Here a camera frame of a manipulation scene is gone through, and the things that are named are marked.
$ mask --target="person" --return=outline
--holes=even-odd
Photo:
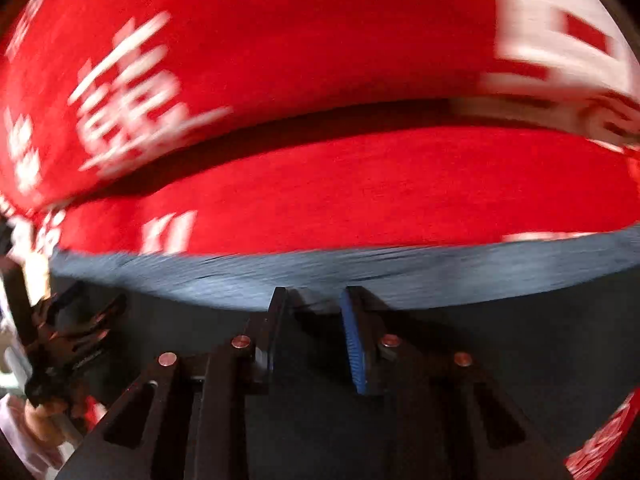
[[[0,399],[0,431],[36,480],[64,463],[58,446],[66,439],[52,416],[64,413],[66,402],[52,400],[35,408],[28,400],[7,394]]]

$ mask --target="screw head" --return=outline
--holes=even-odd
[[[158,358],[160,366],[172,366],[178,360],[178,356],[173,352],[165,352]]]
[[[247,348],[251,344],[251,338],[247,335],[237,335],[231,340],[231,346],[233,348]]]
[[[453,354],[453,362],[458,366],[466,368],[474,363],[474,359],[466,352],[456,352]]]
[[[386,348],[396,348],[401,342],[402,339],[395,334],[385,334],[380,338],[380,344]]]

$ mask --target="gray fabric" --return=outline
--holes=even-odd
[[[215,308],[266,309],[276,286],[336,310],[346,285],[398,310],[477,303],[575,285],[640,264],[640,224],[549,242],[458,248],[305,251],[259,256],[86,256],[57,251],[53,274]]]

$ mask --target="pink sleeve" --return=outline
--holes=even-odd
[[[43,448],[25,428],[24,402],[18,397],[7,395],[0,399],[0,430],[36,480],[44,480],[49,467],[62,467],[58,448]]]

